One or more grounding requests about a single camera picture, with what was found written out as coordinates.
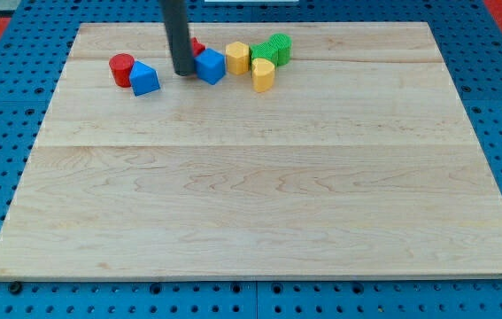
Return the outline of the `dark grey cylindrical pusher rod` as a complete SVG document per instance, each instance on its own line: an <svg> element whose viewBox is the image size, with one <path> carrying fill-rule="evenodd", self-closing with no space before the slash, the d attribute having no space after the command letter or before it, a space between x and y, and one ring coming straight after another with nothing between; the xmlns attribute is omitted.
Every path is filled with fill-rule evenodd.
<svg viewBox="0 0 502 319"><path fill-rule="evenodd" d="M179 76L196 73L189 21L184 0L159 0L174 72Z"/></svg>

